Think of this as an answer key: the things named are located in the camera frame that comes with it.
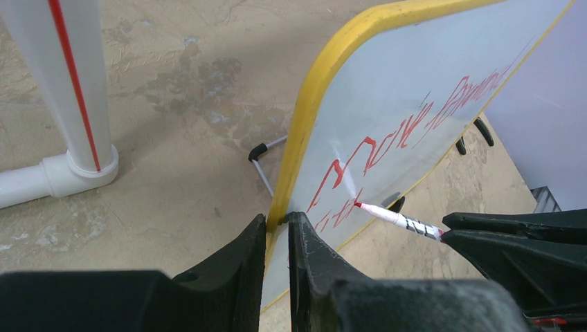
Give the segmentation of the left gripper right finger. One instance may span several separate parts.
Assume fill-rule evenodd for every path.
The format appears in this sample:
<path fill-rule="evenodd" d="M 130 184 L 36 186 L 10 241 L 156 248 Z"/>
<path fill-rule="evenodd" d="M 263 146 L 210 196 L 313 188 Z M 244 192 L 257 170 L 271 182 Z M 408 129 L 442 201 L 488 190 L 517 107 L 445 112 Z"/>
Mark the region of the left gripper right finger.
<path fill-rule="evenodd" d="M 372 279 L 287 215 L 292 331 L 531 331 L 510 294 L 480 279 Z"/>

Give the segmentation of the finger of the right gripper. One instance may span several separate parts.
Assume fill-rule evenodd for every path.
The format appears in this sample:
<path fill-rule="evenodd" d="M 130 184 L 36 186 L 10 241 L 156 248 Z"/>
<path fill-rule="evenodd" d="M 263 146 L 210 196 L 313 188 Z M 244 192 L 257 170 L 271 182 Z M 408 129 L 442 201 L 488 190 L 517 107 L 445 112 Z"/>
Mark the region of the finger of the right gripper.
<path fill-rule="evenodd" d="M 451 230 L 445 244 L 509 291 L 528 317 L 586 316 L 586 246 Z"/>
<path fill-rule="evenodd" d="M 535 214 L 454 212 L 442 223 L 451 230 L 512 234 L 555 243 L 586 244 L 586 210 Z"/>

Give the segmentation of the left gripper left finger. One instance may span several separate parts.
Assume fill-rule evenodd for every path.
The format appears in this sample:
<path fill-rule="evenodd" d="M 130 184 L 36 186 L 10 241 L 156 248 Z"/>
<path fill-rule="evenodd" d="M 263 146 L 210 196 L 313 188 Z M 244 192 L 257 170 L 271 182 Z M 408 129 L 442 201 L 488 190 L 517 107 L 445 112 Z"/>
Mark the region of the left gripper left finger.
<path fill-rule="evenodd" d="M 158 270 L 1 276 L 2 331 L 257 331 L 266 222 L 174 277 Z"/>

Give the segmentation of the red whiteboard marker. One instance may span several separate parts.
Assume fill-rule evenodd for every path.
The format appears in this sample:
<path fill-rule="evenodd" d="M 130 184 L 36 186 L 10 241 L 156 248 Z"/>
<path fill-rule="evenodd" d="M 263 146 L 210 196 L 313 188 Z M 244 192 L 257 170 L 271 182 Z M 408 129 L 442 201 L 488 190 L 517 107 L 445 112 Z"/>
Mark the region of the red whiteboard marker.
<path fill-rule="evenodd" d="M 386 208 L 379 207 L 377 205 L 360 202 L 356 202 L 354 205 L 378 219 L 443 243 L 442 235 L 444 234 L 444 231 L 434 225 L 421 222 L 417 219 L 410 218 L 398 212 L 387 210 Z"/>

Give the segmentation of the yellow framed whiteboard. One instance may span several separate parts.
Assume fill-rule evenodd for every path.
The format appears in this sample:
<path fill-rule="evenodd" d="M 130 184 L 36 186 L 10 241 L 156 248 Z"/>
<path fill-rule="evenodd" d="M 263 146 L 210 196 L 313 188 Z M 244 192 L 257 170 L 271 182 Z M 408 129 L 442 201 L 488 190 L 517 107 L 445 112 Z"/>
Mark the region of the yellow framed whiteboard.
<path fill-rule="evenodd" d="M 426 178 L 571 1 L 398 1 L 328 41 L 296 100 L 267 218 L 262 309 L 289 288 L 287 227 L 304 212 L 339 248 Z"/>

